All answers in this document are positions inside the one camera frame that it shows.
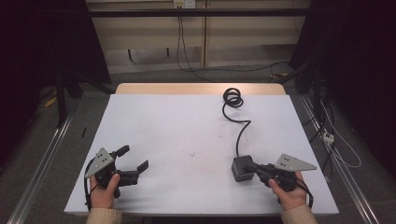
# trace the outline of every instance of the black curtain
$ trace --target black curtain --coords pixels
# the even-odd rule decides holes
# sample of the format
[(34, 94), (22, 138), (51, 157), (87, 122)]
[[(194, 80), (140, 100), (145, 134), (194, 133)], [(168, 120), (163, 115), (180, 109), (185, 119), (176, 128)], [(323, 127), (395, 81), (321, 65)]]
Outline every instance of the black curtain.
[[(396, 177), (396, 32), (394, 9), (386, 1), (348, 0), (326, 5), (312, 1), (311, 7), (333, 9), (330, 16), (312, 15), (305, 21), (290, 65), (295, 68), (315, 55), (311, 69), (296, 80), (298, 89), (308, 90), (319, 71), (336, 102), (373, 155)], [(326, 28), (335, 24), (329, 33)]]
[(57, 9), (88, 10), (84, 0), (0, 1), (1, 163), (24, 135), (40, 91), (54, 86), (59, 74), (74, 83), (79, 80), (70, 71), (110, 82), (91, 18), (48, 13)]

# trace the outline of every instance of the metal bracket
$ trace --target metal bracket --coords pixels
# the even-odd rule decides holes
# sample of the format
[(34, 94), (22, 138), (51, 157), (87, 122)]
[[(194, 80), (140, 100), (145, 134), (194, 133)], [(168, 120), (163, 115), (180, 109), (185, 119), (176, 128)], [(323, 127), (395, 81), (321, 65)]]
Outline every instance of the metal bracket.
[(90, 169), (87, 171), (87, 174), (85, 174), (85, 178), (90, 178), (114, 161), (113, 157), (102, 147), (99, 152), (96, 153), (96, 157), (93, 159)]
[(297, 158), (294, 158), (292, 156), (283, 153), (275, 163), (275, 168), (279, 170), (295, 172), (295, 171), (316, 170), (317, 166), (308, 163), (306, 161), (301, 161)]

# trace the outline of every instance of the hand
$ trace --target hand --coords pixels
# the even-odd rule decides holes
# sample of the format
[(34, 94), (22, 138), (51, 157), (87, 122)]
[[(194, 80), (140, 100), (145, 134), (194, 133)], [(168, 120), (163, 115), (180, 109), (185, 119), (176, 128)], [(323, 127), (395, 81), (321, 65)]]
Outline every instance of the hand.
[[(297, 178), (303, 180), (300, 172), (295, 173)], [(280, 203), (285, 211), (299, 207), (306, 204), (306, 192), (303, 189), (296, 188), (294, 191), (286, 192), (283, 190), (274, 179), (270, 179), (270, 186), (273, 193), (279, 198)]]
[(113, 208), (114, 191), (120, 181), (120, 175), (114, 174), (108, 183), (107, 188), (98, 185), (95, 176), (90, 177), (91, 204), (92, 208)]

